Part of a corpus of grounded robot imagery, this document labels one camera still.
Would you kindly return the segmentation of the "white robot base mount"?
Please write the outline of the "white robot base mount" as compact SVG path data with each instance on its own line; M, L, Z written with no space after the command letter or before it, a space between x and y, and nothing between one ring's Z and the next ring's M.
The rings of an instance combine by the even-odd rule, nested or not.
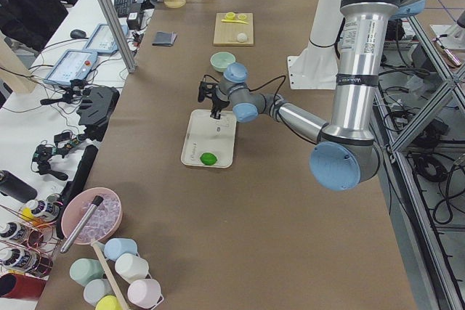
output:
M318 0L310 38L300 55L288 57L292 89L334 89L338 63L335 43L343 27L341 0Z

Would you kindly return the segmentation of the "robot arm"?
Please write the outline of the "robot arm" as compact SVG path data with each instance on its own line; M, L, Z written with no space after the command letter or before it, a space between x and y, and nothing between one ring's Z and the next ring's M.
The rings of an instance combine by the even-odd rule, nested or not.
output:
M286 101L279 94L255 94L240 63L227 66L221 80L202 83L199 99L212 101L211 117L231 107L241 123L267 114L315 145L310 170L334 191L352 189L376 175L381 151L369 123L385 35L390 20L420 13L426 0L341 0L344 36L336 74L333 114L325 121Z

